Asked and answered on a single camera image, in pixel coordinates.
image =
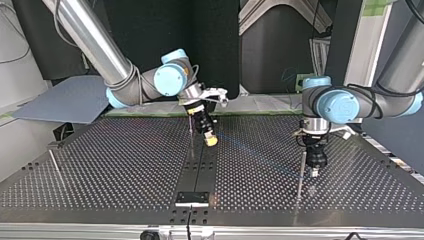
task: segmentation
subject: perforated metal table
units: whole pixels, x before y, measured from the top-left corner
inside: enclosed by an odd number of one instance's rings
[[[0,222],[424,228],[424,186],[357,136],[331,137],[297,201],[299,119],[218,117],[212,148],[186,118],[101,119],[54,151],[59,171],[46,154],[0,184]],[[175,207],[193,191],[208,208]]]

